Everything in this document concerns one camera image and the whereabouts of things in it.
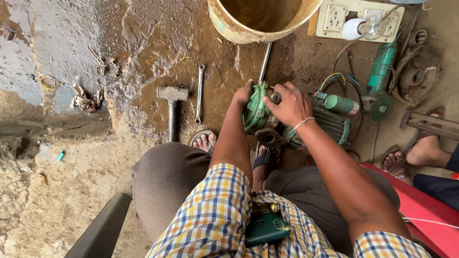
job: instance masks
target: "hand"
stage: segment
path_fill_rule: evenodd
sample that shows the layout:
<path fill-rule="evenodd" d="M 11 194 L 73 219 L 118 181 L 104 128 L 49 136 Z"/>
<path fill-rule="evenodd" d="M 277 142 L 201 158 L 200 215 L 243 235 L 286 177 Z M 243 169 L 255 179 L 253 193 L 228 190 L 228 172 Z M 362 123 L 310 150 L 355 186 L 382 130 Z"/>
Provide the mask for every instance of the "hand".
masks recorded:
<path fill-rule="evenodd" d="M 263 98 L 264 104 L 283 124 L 295 127 L 303 120 L 313 117 L 313 102 L 291 82 L 276 84 L 274 92 L 279 92 L 282 102 L 276 105 L 269 97 Z"/>
<path fill-rule="evenodd" d="M 236 101 L 242 106 L 247 105 L 247 103 L 249 103 L 250 96 L 252 95 L 252 85 L 253 80 L 248 80 L 246 85 L 244 85 L 244 87 L 242 88 L 239 88 L 237 92 L 234 94 L 233 101 Z"/>

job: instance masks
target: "silver bracelet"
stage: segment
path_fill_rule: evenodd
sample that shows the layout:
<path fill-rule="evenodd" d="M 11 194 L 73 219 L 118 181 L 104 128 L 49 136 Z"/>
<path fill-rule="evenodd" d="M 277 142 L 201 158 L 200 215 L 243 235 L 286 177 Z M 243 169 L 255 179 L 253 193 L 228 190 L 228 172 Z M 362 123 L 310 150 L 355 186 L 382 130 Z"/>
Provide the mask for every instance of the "silver bracelet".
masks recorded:
<path fill-rule="evenodd" d="M 315 120 L 315 118 L 307 118 L 307 119 L 301 121 L 298 125 L 296 125 L 295 128 L 294 128 L 293 130 L 296 131 L 297 128 L 298 128 L 298 126 L 300 126 L 302 123 L 304 123 L 304 122 L 306 122 L 306 121 L 308 121 L 308 120 L 310 120 L 310 119 L 314 119 L 314 120 Z"/>

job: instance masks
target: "rusty pump casing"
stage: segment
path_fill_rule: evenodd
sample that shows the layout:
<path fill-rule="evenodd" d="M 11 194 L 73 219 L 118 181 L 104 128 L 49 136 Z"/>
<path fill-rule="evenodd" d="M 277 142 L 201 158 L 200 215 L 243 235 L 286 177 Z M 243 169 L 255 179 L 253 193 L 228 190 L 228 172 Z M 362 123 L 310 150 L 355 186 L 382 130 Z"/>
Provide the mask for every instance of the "rusty pump casing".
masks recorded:
<path fill-rule="evenodd" d="M 263 102 L 264 96 L 271 96 L 272 90 L 268 83 L 254 85 L 252 96 L 243 114 L 246 134 L 256 134 L 261 129 L 275 129 L 283 138 L 283 145 L 296 150 L 304 145 L 292 127 L 279 123 Z M 313 98 L 313 112 L 317 124 L 339 145 L 347 144 L 351 128 L 349 118 L 338 112 L 332 112 L 325 107 L 325 100 Z"/>

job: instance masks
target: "white cable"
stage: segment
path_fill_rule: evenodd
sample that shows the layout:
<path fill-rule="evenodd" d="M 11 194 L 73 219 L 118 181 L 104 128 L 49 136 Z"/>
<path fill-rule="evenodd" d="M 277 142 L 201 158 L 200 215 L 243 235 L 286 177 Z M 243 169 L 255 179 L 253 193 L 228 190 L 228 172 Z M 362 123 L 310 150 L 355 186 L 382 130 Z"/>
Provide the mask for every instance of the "white cable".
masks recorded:
<path fill-rule="evenodd" d="M 297 124 L 293 130 L 295 131 L 298 128 L 298 126 L 300 126 L 302 123 L 304 123 L 304 122 L 306 122 L 306 121 L 308 121 L 310 119 L 314 119 L 315 120 L 315 118 L 307 118 L 307 119 L 301 121 L 299 124 Z"/>
<path fill-rule="evenodd" d="M 449 225 L 449 224 L 445 224 L 445 223 L 441 223 L 441 222 L 436 222 L 436 221 L 431 221 L 431 220 L 426 220 L 426 219 L 414 219 L 414 220 L 421 220 L 421 221 L 426 221 L 426 222 L 432 222 L 432 223 L 437 223 L 437 224 L 441 224 L 441 225 L 445 225 L 445 226 L 448 226 L 448 227 L 453 227 L 453 228 L 459 229 L 459 227 L 456 227 L 456 226 L 453 226 L 453 225 Z"/>

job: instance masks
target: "yellow wire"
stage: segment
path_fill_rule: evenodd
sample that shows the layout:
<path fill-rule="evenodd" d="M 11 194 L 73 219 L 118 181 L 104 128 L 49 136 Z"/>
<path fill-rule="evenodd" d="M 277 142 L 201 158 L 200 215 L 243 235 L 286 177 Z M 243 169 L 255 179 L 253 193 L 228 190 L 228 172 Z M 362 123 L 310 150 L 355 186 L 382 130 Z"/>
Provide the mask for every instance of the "yellow wire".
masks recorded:
<path fill-rule="evenodd" d="M 336 75 L 336 74 L 341 75 L 341 77 L 342 77 L 343 80 L 344 80 L 344 84 L 346 84 L 346 78 L 344 78 L 344 75 L 343 75 L 342 73 L 332 73 L 332 74 L 330 74 L 330 75 L 327 77 L 327 79 L 325 79 L 325 81 L 324 81 L 324 82 L 322 83 L 322 85 L 319 87 L 319 90 L 318 90 L 318 91 L 316 92 L 316 94 L 314 94 L 314 95 L 317 95 L 317 93 L 319 93 L 320 90 L 324 87 L 325 82 L 326 82 L 330 77 L 332 77 L 333 75 Z"/>
<path fill-rule="evenodd" d="M 53 81 L 54 81 L 54 85 L 53 85 L 53 86 L 48 86 L 48 85 L 46 85 L 46 84 L 43 82 L 44 79 L 46 79 L 46 78 L 50 78 L 51 80 L 53 80 Z M 54 79 L 53 77 L 49 76 L 49 75 L 45 75 L 45 76 L 43 76 L 43 77 L 40 78 L 40 79 L 35 78 L 35 80 L 39 81 L 39 82 L 40 82 L 40 85 L 43 86 L 43 87 L 44 87 L 45 89 L 47 89 L 47 90 L 55 90 L 55 89 L 57 89 L 57 87 L 59 86 L 59 82 L 58 82 L 56 79 Z"/>

